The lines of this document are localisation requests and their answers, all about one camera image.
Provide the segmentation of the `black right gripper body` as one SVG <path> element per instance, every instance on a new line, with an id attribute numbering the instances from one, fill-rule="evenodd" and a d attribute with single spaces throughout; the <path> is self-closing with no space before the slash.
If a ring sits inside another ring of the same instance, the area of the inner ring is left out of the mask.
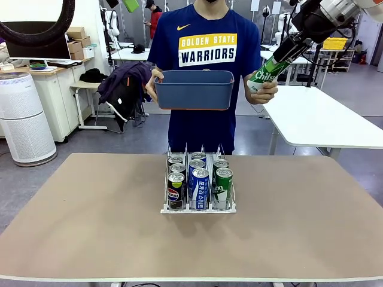
<path id="1" fill-rule="evenodd" d="M 293 17 L 298 32 L 291 37 L 295 44 L 306 40 L 323 42 L 338 27 L 338 1 L 299 1 L 300 12 Z"/>

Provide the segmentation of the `green Chilsung cider can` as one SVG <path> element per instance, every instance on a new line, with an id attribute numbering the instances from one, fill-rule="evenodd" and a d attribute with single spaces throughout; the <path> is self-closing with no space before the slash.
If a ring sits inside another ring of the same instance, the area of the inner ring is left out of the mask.
<path id="1" fill-rule="evenodd" d="M 228 167 L 218 168 L 214 173 L 213 208 L 226 210 L 231 199 L 233 172 Z"/>
<path id="2" fill-rule="evenodd" d="M 219 168 L 228 168 L 229 167 L 229 162 L 225 159 L 218 159 L 213 162 L 212 165 L 212 177 L 215 179 L 216 176 L 216 171 Z"/>
<path id="3" fill-rule="evenodd" d="M 284 72 L 289 65 L 289 61 L 277 62 L 272 56 L 247 81 L 247 87 L 250 92 L 256 93 L 263 88 L 263 83 L 271 83 L 279 74 Z"/>

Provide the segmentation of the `blue bin orange handles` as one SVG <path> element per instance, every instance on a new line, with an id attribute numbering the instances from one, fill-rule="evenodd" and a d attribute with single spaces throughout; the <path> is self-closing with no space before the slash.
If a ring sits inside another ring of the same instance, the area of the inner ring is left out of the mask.
<path id="1" fill-rule="evenodd" d="M 156 94 L 161 109 L 227 110 L 230 106 L 234 77 L 229 71 L 162 72 L 156 78 Z"/>

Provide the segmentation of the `clear acrylic can dispenser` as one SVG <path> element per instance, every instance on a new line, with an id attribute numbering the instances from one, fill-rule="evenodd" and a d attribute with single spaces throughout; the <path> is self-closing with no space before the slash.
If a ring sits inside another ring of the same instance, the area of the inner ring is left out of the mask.
<path id="1" fill-rule="evenodd" d="M 164 189 L 164 203 L 163 207 L 160 211 L 162 214 L 178 214 L 178 213 L 236 213 L 236 203 L 235 203 L 235 188 L 232 180 L 232 189 L 231 189 L 231 199 L 229 207 L 226 210 L 218 210 L 213 208 L 213 190 L 214 190 L 214 179 L 212 177 L 212 165 L 215 160 L 225 159 L 227 157 L 224 153 L 224 149 L 222 145 L 219 145 L 216 152 L 206 152 L 204 148 L 201 148 L 199 152 L 204 152 L 206 154 L 206 162 L 205 167 L 209 172 L 209 191 L 208 191 L 208 204 L 205 210 L 192 210 L 191 209 L 191 193 L 192 193 L 192 180 L 189 179 L 188 169 L 189 162 L 192 160 L 191 154 L 192 152 L 184 151 L 184 152 L 172 152 L 170 149 L 167 151 L 166 155 L 166 167 L 165 167 L 165 189 Z M 182 209 L 170 209 L 168 205 L 168 197 L 167 197 L 167 187 L 168 187 L 168 175 L 169 173 L 169 165 L 168 165 L 168 157 L 170 155 L 182 155 L 184 161 L 183 164 L 186 165 L 186 182 L 184 188 L 184 206 Z"/>

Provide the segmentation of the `person's left hand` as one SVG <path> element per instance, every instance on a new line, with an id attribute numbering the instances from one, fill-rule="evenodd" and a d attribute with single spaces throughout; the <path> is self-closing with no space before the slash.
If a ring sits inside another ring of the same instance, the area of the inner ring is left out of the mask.
<path id="1" fill-rule="evenodd" d="M 252 93 L 247 86 L 247 79 L 244 79 L 245 97 L 252 105 L 266 104 L 270 102 L 278 92 L 277 81 L 263 83 L 263 87 Z"/>

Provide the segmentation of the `person's right hand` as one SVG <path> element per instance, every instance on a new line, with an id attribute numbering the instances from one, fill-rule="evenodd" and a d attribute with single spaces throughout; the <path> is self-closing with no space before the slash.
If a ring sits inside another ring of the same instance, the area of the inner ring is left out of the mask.
<path id="1" fill-rule="evenodd" d="M 159 68 L 154 68 L 151 71 L 151 77 L 145 86 L 147 94 L 156 103 L 158 103 L 158 97 L 157 97 L 157 93 L 156 93 L 155 81 L 158 80 L 158 82 L 161 83 L 163 81 L 163 79 L 164 79 L 164 75 L 162 74 L 162 70 Z"/>

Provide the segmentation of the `black tripod stand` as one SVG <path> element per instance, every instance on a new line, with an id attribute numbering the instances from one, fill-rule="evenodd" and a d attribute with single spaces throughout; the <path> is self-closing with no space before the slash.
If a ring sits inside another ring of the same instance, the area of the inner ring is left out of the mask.
<path id="1" fill-rule="evenodd" d="M 314 87 L 318 85 L 320 73 L 323 69 L 323 65 L 325 64 L 325 61 L 326 61 L 326 57 L 323 53 L 323 45 L 318 44 L 315 49 L 314 59 L 312 60 L 312 63 L 311 63 L 309 78 L 306 83 L 306 87 Z"/>
<path id="2" fill-rule="evenodd" d="M 289 13 L 280 14 L 278 17 L 278 31 L 275 33 L 276 46 L 279 47 L 282 41 L 282 38 L 285 36 L 285 25 L 289 18 Z"/>

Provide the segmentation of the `yellow plastic crate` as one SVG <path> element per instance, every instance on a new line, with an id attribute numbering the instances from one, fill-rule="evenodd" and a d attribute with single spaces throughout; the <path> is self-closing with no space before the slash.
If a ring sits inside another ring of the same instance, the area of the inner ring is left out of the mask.
<path id="1" fill-rule="evenodd" d="M 343 50 L 348 38 L 327 38 L 323 42 L 323 49 L 325 50 Z"/>

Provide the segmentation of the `wooden shelf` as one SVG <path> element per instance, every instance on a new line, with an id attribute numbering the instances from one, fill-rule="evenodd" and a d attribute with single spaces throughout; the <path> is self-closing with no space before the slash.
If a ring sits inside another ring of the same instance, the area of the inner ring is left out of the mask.
<path id="1" fill-rule="evenodd" d="M 330 72 L 348 72 L 354 57 L 354 49 L 349 50 L 320 50 L 320 64 L 326 65 Z"/>

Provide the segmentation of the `purple jacket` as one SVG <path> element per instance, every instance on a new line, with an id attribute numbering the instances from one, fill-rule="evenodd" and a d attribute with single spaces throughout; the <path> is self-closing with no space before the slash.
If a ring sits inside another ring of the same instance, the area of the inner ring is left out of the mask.
<path id="1" fill-rule="evenodd" d="M 111 75 L 107 76 L 99 85 L 97 92 L 100 94 L 99 103 L 105 103 L 117 85 L 126 77 L 134 77 L 141 84 L 141 92 L 151 78 L 150 66 L 143 62 L 126 62 Z"/>

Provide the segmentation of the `black hat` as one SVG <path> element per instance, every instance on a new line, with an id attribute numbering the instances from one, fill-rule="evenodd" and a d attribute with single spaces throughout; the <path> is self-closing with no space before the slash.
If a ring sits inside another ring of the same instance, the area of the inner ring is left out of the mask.
<path id="1" fill-rule="evenodd" d="M 101 83 L 108 76 L 101 73 L 98 68 L 92 68 L 81 74 L 79 80 L 85 83 Z"/>

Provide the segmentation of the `black computer monitor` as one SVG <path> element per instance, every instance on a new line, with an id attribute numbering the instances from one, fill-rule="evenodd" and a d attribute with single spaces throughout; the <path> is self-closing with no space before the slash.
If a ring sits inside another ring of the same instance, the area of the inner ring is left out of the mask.
<path id="1" fill-rule="evenodd" d="M 41 33 L 53 26 L 53 22 L 5 22 L 8 28 L 26 34 Z M 8 53 L 11 58 L 15 59 L 53 59 L 53 60 L 70 60 L 71 55 L 67 45 L 65 35 L 62 35 L 57 41 L 46 46 L 40 47 L 23 47 L 12 44 L 9 41 L 5 42 Z"/>

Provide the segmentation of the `black chair with backpack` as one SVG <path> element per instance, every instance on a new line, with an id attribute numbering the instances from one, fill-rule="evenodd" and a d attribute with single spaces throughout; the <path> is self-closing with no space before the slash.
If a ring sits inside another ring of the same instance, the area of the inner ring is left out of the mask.
<path id="1" fill-rule="evenodd" d="M 141 83 L 137 78 L 126 77 L 120 81 L 105 101 L 115 116 L 120 133 L 124 132 L 124 125 L 130 120 L 134 120 L 136 126 L 145 121 L 142 92 Z"/>

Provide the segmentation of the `small white rolling table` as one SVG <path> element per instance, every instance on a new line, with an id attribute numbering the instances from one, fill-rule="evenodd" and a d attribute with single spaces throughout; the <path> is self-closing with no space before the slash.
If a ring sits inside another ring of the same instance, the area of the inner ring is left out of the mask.
<path id="1" fill-rule="evenodd" d="M 100 85 L 99 83 L 88 83 L 84 81 L 77 81 L 70 86 L 70 88 L 73 89 L 74 91 L 74 98 L 77 105 L 78 120 L 79 120 L 78 128 L 81 130 L 104 130 L 104 131 L 108 130 L 107 126 L 99 126 L 96 124 L 98 119 L 98 113 L 96 113 L 95 111 L 95 105 L 94 105 L 93 97 L 90 94 L 90 90 L 96 91 L 99 85 Z M 80 104 L 80 95 L 79 95 L 80 90 L 86 91 L 87 102 L 91 109 L 91 117 L 95 119 L 95 123 L 92 126 L 85 125 L 84 123 L 84 118 L 83 118 L 81 104 Z"/>

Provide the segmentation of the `person in blue shirt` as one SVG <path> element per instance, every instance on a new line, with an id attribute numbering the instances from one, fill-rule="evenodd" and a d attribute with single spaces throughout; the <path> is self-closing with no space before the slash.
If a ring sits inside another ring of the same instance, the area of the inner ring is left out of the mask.
<path id="1" fill-rule="evenodd" d="M 230 9 L 225 0 L 195 0 L 162 14 L 148 61 L 160 71 L 229 71 L 234 84 L 225 111 L 173 110 L 168 142 L 173 152 L 214 152 L 234 149 L 239 81 L 260 68 L 257 26 Z"/>

